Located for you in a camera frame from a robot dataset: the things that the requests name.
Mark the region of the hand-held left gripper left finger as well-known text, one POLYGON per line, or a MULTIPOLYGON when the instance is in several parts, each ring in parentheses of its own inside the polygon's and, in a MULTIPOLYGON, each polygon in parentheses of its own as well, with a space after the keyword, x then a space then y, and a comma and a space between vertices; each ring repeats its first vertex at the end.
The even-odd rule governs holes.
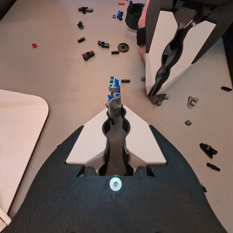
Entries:
POLYGON ((107 109, 84 124, 66 163, 93 167, 100 176, 105 176, 110 159, 110 145, 107 133, 111 128, 107 109))

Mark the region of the grey curved lego panel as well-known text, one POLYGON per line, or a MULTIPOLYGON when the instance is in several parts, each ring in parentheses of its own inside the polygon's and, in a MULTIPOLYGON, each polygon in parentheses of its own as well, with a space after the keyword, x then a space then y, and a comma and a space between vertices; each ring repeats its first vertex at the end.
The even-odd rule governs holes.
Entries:
POLYGON ((149 99, 153 104, 156 104, 158 106, 162 105, 162 102, 164 100, 168 100, 170 96, 168 94, 157 94, 157 95, 150 95, 149 99))

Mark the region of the grey lego assembly blue pins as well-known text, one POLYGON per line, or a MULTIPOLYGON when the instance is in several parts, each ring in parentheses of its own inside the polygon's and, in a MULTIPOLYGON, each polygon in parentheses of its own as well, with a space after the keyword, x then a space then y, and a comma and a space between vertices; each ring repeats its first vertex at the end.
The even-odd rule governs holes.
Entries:
POLYGON ((106 103, 106 108, 108 110, 108 114, 110 117, 110 121, 112 125, 117 124, 118 118, 121 114, 121 87, 120 87, 120 81, 114 77, 111 76, 109 78, 109 95, 108 101, 106 103))

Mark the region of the person's right hand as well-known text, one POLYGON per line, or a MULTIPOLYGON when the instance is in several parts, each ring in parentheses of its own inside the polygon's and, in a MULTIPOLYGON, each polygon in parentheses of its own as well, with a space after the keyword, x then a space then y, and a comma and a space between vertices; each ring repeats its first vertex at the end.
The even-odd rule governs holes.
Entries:
MULTIPOLYGON (((147 1, 145 3, 144 8, 142 10, 142 14, 141 14, 141 17, 140 17, 139 22, 138 22, 138 28, 139 29, 145 27, 148 4, 149 4, 149 1, 147 1)), ((146 45, 140 45, 139 46, 139 53, 140 53, 140 56, 143 58, 143 60, 145 62, 146 45)))

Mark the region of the black connector with brown axle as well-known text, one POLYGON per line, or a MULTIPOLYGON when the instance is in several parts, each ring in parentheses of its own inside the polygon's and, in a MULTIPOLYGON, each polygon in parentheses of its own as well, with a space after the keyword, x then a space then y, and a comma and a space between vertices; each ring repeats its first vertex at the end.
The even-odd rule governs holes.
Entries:
POLYGON ((91 57, 94 57, 94 56, 95 56, 95 53, 93 50, 88 51, 86 53, 82 53, 82 57, 85 61, 89 60, 91 57))

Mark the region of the grey triangular lego piece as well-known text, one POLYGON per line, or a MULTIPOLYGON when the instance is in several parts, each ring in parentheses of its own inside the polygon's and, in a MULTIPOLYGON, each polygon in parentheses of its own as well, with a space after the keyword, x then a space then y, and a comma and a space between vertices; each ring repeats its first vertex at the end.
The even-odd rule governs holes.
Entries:
POLYGON ((198 100, 199 100, 199 98, 197 98, 197 97, 193 98, 192 96, 189 96, 188 104, 187 104, 188 108, 192 109, 197 104, 198 100))

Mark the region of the black lego wedge panel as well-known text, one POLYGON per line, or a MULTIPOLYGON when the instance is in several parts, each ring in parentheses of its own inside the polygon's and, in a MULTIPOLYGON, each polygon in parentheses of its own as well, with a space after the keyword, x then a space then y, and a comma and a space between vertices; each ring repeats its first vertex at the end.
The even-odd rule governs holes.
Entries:
POLYGON ((202 151, 210 158, 213 159, 213 155, 216 155, 218 152, 217 150, 213 149, 210 145, 208 144, 204 144, 204 143, 200 143, 200 148, 202 149, 202 151))

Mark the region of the black lego cross connector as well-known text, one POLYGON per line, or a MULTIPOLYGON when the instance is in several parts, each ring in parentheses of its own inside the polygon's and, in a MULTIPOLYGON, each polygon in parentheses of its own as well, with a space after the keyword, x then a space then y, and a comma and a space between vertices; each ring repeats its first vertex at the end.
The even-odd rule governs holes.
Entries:
POLYGON ((87 12, 92 13, 94 10, 92 8, 89 8, 89 7, 79 7, 78 11, 82 12, 83 14, 86 14, 87 12))

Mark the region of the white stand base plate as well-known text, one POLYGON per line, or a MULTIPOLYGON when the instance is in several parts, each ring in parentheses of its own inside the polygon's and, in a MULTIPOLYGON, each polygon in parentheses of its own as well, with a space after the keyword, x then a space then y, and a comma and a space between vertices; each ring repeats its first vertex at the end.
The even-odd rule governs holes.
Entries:
POLYGON ((38 96, 0 90, 0 231, 49 112, 38 96))

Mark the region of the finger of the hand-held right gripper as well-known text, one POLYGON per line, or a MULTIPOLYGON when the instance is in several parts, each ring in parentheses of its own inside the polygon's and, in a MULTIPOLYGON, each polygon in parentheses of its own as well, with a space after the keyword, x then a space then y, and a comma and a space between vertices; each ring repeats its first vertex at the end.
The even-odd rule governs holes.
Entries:
POLYGON ((191 66, 215 26, 214 23, 203 21, 195 26, 189 24, 185 27, 178 40, 175 56, 166 66, 165 75, 154 90, 155 95, 162 94, 170 84, 191 66))
POLYGON ((145 85, 147 95, 156 83, 156 75, 162 67, 162 56, 174 39, 178 24, 174 14, 160 11, 149 52, 145 54, 145 85))

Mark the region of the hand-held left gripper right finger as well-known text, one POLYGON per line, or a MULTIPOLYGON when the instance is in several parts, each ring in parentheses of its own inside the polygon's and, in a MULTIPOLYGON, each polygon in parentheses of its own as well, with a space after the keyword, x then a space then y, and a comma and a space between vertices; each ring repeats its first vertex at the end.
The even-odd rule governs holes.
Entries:
POLYGON ((132 176, 138 167, 164 165, 166 159, 149 124, 126 105, 121 106, 123 138, 123 163, 126 175, 132 176))

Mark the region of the blue and black lego piece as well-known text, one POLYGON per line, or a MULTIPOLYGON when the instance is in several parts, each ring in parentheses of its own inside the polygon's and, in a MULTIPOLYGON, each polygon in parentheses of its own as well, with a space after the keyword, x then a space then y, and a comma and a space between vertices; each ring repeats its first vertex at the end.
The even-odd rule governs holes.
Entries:
POLYGON ((112 15, 112 18, 113 19, 119 19, 120 21, 122 21, 122 19, 123 19, 123 15, 124 15, 124 12, 123 11, 120 11, 120 10, 118 10, 118 13, 115 15, 115 14, 113 14, 112 15))

